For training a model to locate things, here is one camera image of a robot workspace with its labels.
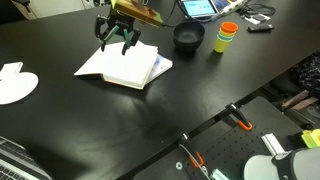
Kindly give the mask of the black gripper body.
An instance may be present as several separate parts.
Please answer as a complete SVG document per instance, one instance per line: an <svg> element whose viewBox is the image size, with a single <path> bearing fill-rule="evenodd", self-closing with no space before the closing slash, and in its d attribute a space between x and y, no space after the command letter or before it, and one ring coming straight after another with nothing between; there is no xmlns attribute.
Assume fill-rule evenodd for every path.
<svg viewBox="0 0 320 180"><path fill-rule="evenodd" d="M114 26L118 26L119 30L115 35L123 37L123 30L127 29L131 46L135 46L141 35L141 31L134 28L133 23L134 18L111 9L107 17L101 15L96 16L94 34L101 43L102 35L106 30L111 30Z"/></svg>

